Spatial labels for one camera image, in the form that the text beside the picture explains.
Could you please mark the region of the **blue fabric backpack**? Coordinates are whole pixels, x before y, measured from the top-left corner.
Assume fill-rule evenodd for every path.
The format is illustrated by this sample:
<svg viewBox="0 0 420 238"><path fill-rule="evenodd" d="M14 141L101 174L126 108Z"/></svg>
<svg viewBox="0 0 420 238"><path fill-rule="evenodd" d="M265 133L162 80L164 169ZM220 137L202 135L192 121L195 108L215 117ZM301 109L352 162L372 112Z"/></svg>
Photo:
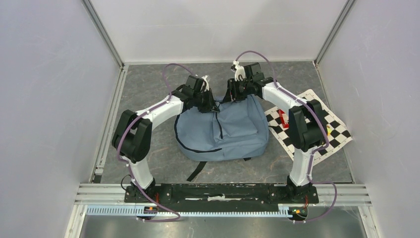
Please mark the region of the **blue fabric backpack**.
<svg viewBox="0 0 420 238"><path fill-rule="evenodd" d="M208 162L250 160L262 155L268 145L268 122L254 95L216 105L219 112L200 113L193 107L175 119L180 150L188 159L199 162L187 181L192 181Z"/></svg>

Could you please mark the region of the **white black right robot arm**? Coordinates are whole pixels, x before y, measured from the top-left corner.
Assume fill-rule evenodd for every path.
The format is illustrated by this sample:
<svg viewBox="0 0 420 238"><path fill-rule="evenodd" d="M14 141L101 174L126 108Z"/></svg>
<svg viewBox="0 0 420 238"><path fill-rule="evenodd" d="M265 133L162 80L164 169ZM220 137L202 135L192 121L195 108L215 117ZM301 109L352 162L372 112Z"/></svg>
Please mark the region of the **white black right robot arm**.
<svg viewBox="0 0 420 238"><path fill-rule="evenodd" d="M290 201L301 201L310 195L313 188L314 154L323 145L329 145L320 101L304 100L282 87L274 78L265 77L257 62L241 66L235 60L231 70L234 78L227 81L223 102L242 101L249 95L256 95L287 114L288 137L295 149L285 191Z"/></svg>

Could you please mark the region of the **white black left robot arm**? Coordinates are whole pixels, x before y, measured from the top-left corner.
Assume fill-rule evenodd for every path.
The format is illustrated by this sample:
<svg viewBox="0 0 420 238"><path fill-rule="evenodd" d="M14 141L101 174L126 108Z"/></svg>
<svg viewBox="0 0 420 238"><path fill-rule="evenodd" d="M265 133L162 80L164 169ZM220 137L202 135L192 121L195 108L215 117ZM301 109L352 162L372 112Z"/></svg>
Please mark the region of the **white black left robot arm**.
<svg viewBox="0 0 420 238"><path fill-rule="evenodd" d="M189 75L186 83L171 91L160 102L139 111L125 110L111 140L117 159L128 167L137 196L150 202L156 195L155 179L147 162L153 130L183 112L196 108L201 113L217 111L206 76Z"/></svg>

